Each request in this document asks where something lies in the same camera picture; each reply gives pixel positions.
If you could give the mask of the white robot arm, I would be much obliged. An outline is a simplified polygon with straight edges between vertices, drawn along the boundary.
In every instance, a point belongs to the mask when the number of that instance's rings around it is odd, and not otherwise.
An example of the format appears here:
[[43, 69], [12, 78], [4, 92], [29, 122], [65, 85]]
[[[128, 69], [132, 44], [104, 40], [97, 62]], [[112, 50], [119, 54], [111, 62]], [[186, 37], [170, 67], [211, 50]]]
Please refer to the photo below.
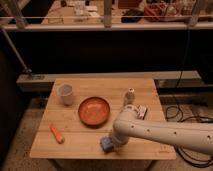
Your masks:
[[213, 124], [141, 120], [134, 105], [126, 105], [113, 122], [110, 138], [115, 147], [130, 137], [151, 140], [213, 155]]

